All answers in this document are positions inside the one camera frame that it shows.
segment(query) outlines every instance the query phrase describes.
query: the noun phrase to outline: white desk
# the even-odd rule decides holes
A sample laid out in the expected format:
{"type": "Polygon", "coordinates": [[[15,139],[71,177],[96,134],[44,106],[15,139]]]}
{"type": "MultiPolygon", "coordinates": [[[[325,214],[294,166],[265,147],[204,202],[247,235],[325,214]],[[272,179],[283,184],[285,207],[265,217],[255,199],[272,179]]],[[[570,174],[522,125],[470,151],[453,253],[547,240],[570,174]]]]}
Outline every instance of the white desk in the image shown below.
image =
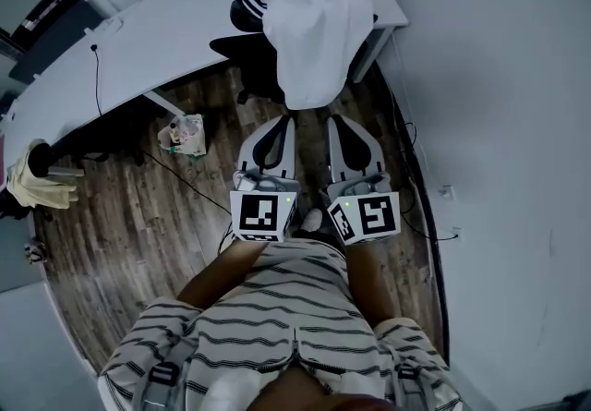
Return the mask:
{"type": "MultiPolygon", "coordinates": [[[[242,34],[230,20],[233,0],[144,0],[103,22],[53,62],[18,98],[5,126],[5,167],[32,139],[54,144],[99,116],[95,102],[98,45],[103,113],[141,94],[179,114],[152,90],[225,58],[210,49],[216,38],[242,34]]],[[[371,0],[378,20],[354,73],[358,82],[395,27],[408,24],[395,0],[371,0]]]]}

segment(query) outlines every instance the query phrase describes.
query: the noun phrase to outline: shoe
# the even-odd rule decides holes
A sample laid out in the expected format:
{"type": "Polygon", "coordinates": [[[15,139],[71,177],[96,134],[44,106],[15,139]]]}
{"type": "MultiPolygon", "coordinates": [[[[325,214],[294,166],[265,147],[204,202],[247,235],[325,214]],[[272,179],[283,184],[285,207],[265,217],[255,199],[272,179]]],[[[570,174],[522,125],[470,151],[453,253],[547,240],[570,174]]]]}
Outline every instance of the shoe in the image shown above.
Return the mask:
{"type": "Polygon", "coordinates": [[[300,229],[307,232],[315,232],[320,229],[322,225],[322,211],[320,209],[313,209],[304,218],[304,222],[300,229]]]}

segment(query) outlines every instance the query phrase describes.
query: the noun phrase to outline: dark wood floor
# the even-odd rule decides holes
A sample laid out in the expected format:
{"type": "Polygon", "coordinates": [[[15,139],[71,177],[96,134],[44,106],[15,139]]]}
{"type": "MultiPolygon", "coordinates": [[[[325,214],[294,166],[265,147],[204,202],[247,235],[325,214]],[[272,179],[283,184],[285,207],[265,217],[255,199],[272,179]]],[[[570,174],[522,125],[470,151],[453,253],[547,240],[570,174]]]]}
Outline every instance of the dark wood floor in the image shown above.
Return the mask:
{"type": "MultiPolygon", "coordinates": [[[[397,138],[386,124],[391,107],[371,82],[369,73],[364,83],[345,87],[330,106],[294,114],[296,173],[303,185],[300,216],[320,203],[318,190],[328,181],[323,130],[330,114],[362,124],[383,148],[392,188],[407,183],[397,138]]],[[[186,112],[207,116],[211,142],[204,158],[193,161],[158,147],[156,134],[166,119],[154,122],[142,141],[144,150],[225,207],[242,140],[260,123],[286,113],[281,105],[263,100],[236,105],[240,89],[239,72],[229,67],[167,90],[186,112]]],[[[79,182],[79,202],[67,211],[52,210],[50,223],[36,215],[35,225],[51,256],[47,275],[67,326],[100,370],[147,303],[176,295],[215,257],[230,219],[148,158],[141,167],[122,157],[84,163],[87,174],[79,182]]],[[[401,190],[401,204],[402,210],[411,206],[409,189],[401,190]]],[[[407,218],[421,225],[420,209],[407,218]]],[[[397,237],[370,245],[380,258],[396,310],[415,319],[440,350],[440,303],[426,240],[403,224],[397,237]]]]}

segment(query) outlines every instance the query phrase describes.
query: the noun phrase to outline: office chair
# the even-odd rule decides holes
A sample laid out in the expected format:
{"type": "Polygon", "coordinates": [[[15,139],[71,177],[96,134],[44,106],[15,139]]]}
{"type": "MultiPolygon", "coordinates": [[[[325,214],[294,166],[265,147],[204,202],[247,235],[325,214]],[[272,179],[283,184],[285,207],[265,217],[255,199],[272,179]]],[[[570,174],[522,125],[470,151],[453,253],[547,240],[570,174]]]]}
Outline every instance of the office chair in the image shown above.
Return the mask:
{"type": "Polygon", "coordinates": [[[251,95],[284,103],[285,94],[277,83],[277,51],[264,33],[225,37],[210,42],[210,48],[240,68],[242,86],[237,102],[251,95]]]}

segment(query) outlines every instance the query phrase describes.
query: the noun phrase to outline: black and white square marker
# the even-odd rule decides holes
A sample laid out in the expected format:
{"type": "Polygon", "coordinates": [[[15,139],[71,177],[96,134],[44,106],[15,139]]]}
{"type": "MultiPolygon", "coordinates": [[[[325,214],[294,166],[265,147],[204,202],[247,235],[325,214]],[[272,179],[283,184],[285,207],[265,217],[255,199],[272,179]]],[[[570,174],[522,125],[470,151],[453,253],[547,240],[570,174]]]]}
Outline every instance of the black and white square marker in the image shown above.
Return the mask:
{"type": "Polygon", "coordinates": [[[392,202],[389,196],[358,200],[363,235],[380,234],[396,230],[392,202]]]}
{"type": "Polygon", "coordinates": [[[240,230],[275,231],[276,229],[276,196],[249,195],[242,198],[242,209],[240,211],[240,230]]]}
{"type": "Polygon", "coordinates": [[[343,208],[339,204],[332,208],[331,216],[334,220],[334,225],[336,225],[343,240],[349,240],[355,236],[355,232],[353,232],[353,228],[347,220],[347,217],[344,215],[343,208]]]}
{"type": "Polygon", "coordinates": [[[243,234],[245,240],[255,240],[255,241],[262,241],[262,242],[279,242],[279,238],[277,236],[265,236],[265,235],[252,235],[252,234],[243,234]]]}

